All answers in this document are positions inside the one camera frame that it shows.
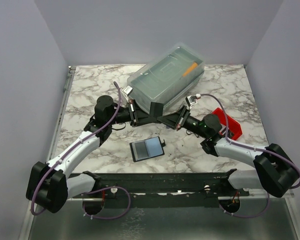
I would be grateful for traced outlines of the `red plastic bin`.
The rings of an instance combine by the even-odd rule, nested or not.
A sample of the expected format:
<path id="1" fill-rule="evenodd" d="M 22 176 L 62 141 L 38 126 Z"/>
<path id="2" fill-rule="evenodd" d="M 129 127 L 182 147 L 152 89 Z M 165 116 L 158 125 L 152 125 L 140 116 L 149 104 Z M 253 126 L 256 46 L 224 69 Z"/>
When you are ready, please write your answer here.
<path id="1" fill-rule="evenodd" d="M 218 107 L 212 112 L 212 114 L 218 117 L 219 122 L 222 126 L 219 133 L 221 135 L 224 135 L 226 133 L 226 118 L 223 110 L 220 107 Z M 227 115 L 227 120 L 228 120 L 228 138 L 230 138 L 231 140 L 237 140 L 243 134 L 241 125 L 229 115 Z"/>

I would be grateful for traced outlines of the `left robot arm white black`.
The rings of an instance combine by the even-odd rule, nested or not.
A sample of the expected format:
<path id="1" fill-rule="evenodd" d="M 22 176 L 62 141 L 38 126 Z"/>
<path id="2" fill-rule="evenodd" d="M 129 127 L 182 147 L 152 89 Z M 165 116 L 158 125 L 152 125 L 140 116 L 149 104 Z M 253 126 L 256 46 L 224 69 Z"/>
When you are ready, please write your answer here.
<path id="1" fill-rule="evenodd" d="M 70 198 L 79 195 L 97 197 L 103 191 L 101 178 L 90 171 L 71 177 L 75 168 L 109 138 L 114 124 L 130 123 L 133 127 L 157 123 L 163 115 L 161 103 L 151 103 L 149 113 L 143 111 L 134 100 L 127 107 L 115 103 L 109 95 L 100 96 L 94 107 L 94 115 L 79 137 L 62 153 L 47 163 L 37 162 L 31 169 L 26 198 L 31 201 L 34 216 L 35 205 L 51 213 L 58 212 Z"/>

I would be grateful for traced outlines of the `black card holder wallet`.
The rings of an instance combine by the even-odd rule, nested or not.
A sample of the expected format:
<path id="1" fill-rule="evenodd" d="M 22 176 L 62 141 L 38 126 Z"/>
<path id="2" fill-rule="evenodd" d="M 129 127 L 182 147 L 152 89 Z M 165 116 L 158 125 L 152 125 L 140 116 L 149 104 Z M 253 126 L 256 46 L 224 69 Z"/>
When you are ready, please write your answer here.
<path id="1" fill-rule="evenodd" d="M 142 142 L 142 141 L 145 141 L 147 151 L 148 151 L 148 157 L 143 158 L 143 159 L 137 159 L 135 143 Z M 144 140 L 131 142 L 129 144 L 129 146 L 130 146 L 130 150 L 131 150 L 131 154 L 132 154 L 132 160 L 133 160 L 133 162 L 137 163 L 137 162 L 144 161 L 147 159 L 152 159 L 155 157 L 163 156 L 165 154 L 164 147 L 166 146 L 166 142 L 165 142 L 165 140 L 161 141 L 160 137 L 156 136 L 156 137 L 152 137 L 152 138 L 148 138 L 148 139 L 144 139 Z"/>

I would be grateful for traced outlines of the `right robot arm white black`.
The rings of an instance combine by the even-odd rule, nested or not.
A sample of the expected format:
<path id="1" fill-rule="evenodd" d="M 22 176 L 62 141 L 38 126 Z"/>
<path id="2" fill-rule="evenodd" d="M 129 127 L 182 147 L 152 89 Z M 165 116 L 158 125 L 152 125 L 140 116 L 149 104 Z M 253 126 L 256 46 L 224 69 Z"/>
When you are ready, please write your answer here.
<path id="1" fill-rule="evenodd" d="M 253 168 L 234 170 L 220 183 L 220 191 L 226 196 L 233 195 L 238 189 L 263 189 L 281 198 L 300 179 L 299 171 L 279 145 L 253 146 L 227 140 L 220 134 L 222 125 L 215 114 L 210 113 L 199 120 L 183 107 L 175 113 L 159 116 L 157 121 L 175 130 L 184 128 L 203 137 L 200 145 L 206 154 L 236 160 Z"/>

